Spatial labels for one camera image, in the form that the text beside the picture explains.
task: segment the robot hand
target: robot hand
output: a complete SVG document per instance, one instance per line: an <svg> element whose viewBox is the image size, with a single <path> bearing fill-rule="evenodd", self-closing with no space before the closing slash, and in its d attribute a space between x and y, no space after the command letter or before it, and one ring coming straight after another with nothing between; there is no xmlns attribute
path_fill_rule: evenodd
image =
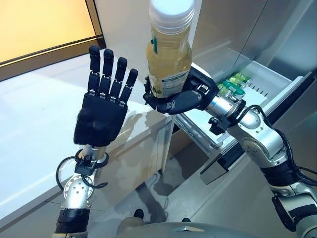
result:
<svg viewBox="0 0 317 238"><path fill-rule="evenodd" d="M219 89L215 82L200 71L191 67L183 91L168 98L157 98L151 92L149 78L146 78L144 100L160 113L180 114L194 108L204 110Z"/></svg>
<svg viewBox="0 0 317 238"><path fill-rule="evenodd" d="M127 101L138 71L131 69L121 96L119 93L125 75L127 60L120 57L115 79L111 84L113 52L104 51L103 75L100 79L100 52L97 46L90 46L90 75L88 90L77 118L74 143L91 146L107 146L118 136L127 114Z"/></svg>

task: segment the wire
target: wire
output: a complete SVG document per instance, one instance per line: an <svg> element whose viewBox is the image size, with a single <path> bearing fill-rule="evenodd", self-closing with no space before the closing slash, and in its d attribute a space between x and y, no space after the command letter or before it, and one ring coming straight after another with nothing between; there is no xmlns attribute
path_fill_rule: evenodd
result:
<svg viewBox="0 0 317 238"><path fill-rule="evenodd" d="M86 179L86 176L85 175L81 175L81 179L83 180L84 184L89 186L89 187L92 187L92 188L103 188L105 187L108 183L107 182L102 182L98 185L93 185L91 183L89 183Z"/></svg>
<svg viewBox="0 0 317 238"><path fill-rule="evenodd" d="M298 180L300 182L303 182L303 183L307 184L307 185L317 186L317 180L314 180L311 177L307 176L301 170L308 171L308 172L310 172L312 174L315 174L315 175L317 175L317 172L314 171L314 170L307 169L307 168L304 168L304 167L299 167L299 166L296 165L294 157L293 157L293 151L292 151L291 145L290 145L289 141L287 140L285 134L283 132L281 132L280 130L278 130L278 129L276 129L276 128L274 128L272 126L272 124L269 122L268 118L266 117L263 109L259 105L251 105L248 108L246 108L241 113L240 117L236 120L235 124L238 124L242 120L242 118L248 113L248 111L253 109L253 108L258 110L258 112L262 114L263 120L266 123L266 125L269 128L275 130L281 136L281 138L283 140L284 147L286 149L286 154L287 154L287 157L289 159L290 165L291 165L292 169L295 171L295 174L296 174Z"/></svg>
<svg viewBox="0 0 317 238"><path fill-rule="evenodd" d="M59 177L58 177L58 173L59 173L59 170L60 170L60 167L68 160L70 159L75 159L74 156L69 156L65 159L63 159L60 164L58 165L57 169L56 169L56 173L55 173L55 179L56 179L56 183L57 183L57 186L60 188L60 190L64 191L64 188L63 188L63 185L61 185L61 182L59 181Z"/></svg>
<svg viewBox="0 0 317 238"><path fill-rule="evenodd" d="M308 172L310 172L310 173L312 173L312 174L315 174L315 175L317 175L317 172L316 171L314 171L314 170L310 170L310 169L307 169L307 168L305 168L305 167L300 167L300 166L298 166L301 170L306 170L306 171L308 171Z"/></svg>
<svg viewBox="0 0 317 238"><path fill-rule="evenodd" d="M76 156L69 156L69 157L63 159L63 160L60 162L60 164L58 165L58 167L57 167L57 169L56 169L56 173L55 173L55 179L56 179L57 186L60 188L60 190L64 191L64 187L63 187L63 185L61 184L61 182L60 182L60 180L59 180L59 177L58 177L58 173L59 173L60 167L61 167L66 161L71 160L71 159L74 159L74 160L76 161L76 163L78 164L78 163L80 162L80 159L79 159L79 157L78 157L78 154L79 154L79 152L81 152L81 151L82 151L82 150L79 150L79 151L76 153ZM104 160L103 162L97 164L97 165L99 165L98 168L101 168L101 167L105 166L105 165L107 164L108 160L109 160L109 155L106 153L106 158L105 158L105 160ZM81 175L81 179L82 179L82 181L84 182L85 185L87 185L87 186L89 186L89 187L92 187L92 188L96 188L96 189L98 189L98 188L103 188L103 187L107 186L107 184L108 184L107 182L102 182L102 183L100 183L100 184L98 184L98 185L93 185L93 184L91 184L91 183L89 183L89 182L87 181L86 176L84 176L84 175Z"/></svg>

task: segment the window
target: window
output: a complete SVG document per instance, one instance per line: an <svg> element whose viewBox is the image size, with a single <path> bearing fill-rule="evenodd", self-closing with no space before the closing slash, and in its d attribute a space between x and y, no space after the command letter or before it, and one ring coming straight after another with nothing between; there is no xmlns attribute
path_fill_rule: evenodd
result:
<svg viewBox="0 0 317 238"><path fill-rule="evenodd" d="M106 47L93 0L4 0L0 21L0 81Z"/></svg>

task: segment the green food item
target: green food item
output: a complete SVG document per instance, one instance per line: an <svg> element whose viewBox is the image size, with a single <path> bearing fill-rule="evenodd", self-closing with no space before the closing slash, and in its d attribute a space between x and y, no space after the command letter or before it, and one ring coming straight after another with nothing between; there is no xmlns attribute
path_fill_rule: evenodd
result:
<svg viewBox="0 0 317 238"><path fill-rule="evenodd" d="M229 81L238 87L242 87L244 85L244 82L242 82L239 78L236 77L229 78Z"/></svg>
<svg viewBox="0 0 317 238"><path fill-rule="evenodd" d="M222 83L218 84L217 87L219 88L220 94L223 96L226 96L226 94L229 92L229 89L227 89Z"/></svg>
<svg viewBox="0 0 317 238"><path fill-rule="evenodd" d="M234 77L240 79L240 80L241 80L242 82L244 82L244 83L247 83L247 82L249 82L249 80L250 80L249 77L243 75L242 73L236 73L236 74L234 75Z"/></svg>
<svg viewBox="0 0 317 238"><path fill-rule="evenodd" d="M245 92L241 88L239 88L237 85L234 85L229 80L223 81L222 84L235 95L245 95Z"/></svg>

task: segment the bottle cap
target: bottle cap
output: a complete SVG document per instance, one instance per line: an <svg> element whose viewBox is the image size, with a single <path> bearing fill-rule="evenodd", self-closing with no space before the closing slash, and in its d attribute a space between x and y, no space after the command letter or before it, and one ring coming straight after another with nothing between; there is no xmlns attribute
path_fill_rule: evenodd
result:
<svg viewBox="0 0 317 238"><path fill-rule="evenodd" d="M190 26L195 0L150 0L150 18L154 28L165 34L176 34Z"/></svg>

